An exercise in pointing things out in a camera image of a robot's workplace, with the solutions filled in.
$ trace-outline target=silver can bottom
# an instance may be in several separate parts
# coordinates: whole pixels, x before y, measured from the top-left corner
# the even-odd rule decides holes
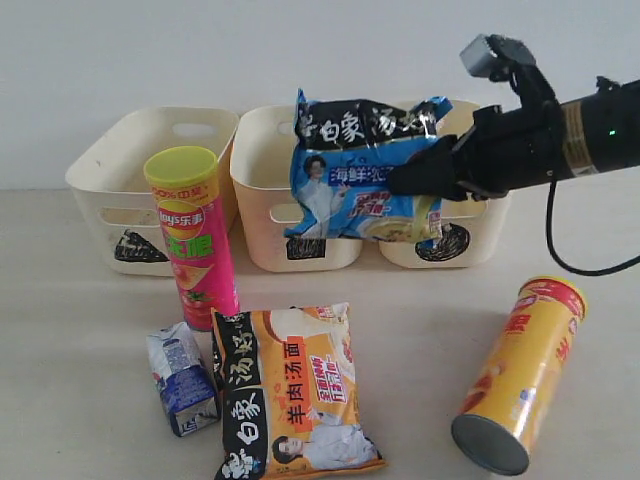
[[[462,453],[492,473],[523,474],[529,468],[529,454],[499,423],[479,415],[458,415],[451,424],[451,436]]]

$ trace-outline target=lay's chips can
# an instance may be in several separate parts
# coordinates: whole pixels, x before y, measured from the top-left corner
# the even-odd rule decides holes
[[[529,467],[578,326],[582,293],[543,276],[521,289],[509,321],[451,426],[458,447],[481,467],[520,475]]]

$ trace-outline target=plastic storage bin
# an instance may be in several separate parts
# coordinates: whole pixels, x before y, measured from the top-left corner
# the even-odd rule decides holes
[[[335,270],[352,263],[361,240],[296,240],[285,228],[302,219],[291,195],[289,169],[296,137],[293,106],[270,106],[242,116],[231,155],[249,256],[270,272]]]
[[[134,275],[173,275],[155,204],[142,167],[166,148],[197,145],[219,161],[220,193],[227,229],[238,206],[229,175],[232,141],[239,117],[215,108],[160,107],[121,119],[66,173],[103,260]]]
[[[454,109],[441,120],[438,135],[461,135],[473,125],[478,105],[453,101]],[[409,107],[411,104],[400,104]],[[405,268],[470,267],[488,260],[494,253],[502,230],[510,196],[476,202],[443,201],[444,237],[435,249],[421,244],[379,243],[380,252],[389,261]]]

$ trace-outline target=blue noodle bag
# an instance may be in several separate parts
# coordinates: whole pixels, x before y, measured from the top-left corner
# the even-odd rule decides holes
[[[387,174],[436,140],[453,108],[432,97],[411,110],[370,100],[307,101],[298,91],[291,191],[304,218],[285,236],[436,242],[442,199],[393,196]]]

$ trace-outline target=table surface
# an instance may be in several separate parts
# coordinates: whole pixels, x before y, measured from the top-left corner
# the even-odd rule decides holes
[[[640,172],[559,188],[558,249],[585,267],[638,254]],[[531,467],[522,478],[633,478],[640,468],[640,267],[565,273],[544,243],[546,188],[516,192],[495,256],[470,269],[407,271],[367,245],[330,273],[269,274],[232,245],[244,309],[349,301],[362,424],[388,459],[367,478],[486,479],[449,427],[519,286],[560,274],[590,302]],[[102,264],[68,191],[0,192],[0,478],[211,479],[221,424],[176,438],[145,335],[180,320],[172,279]],[[207,334],[198,334],[210,352]]]

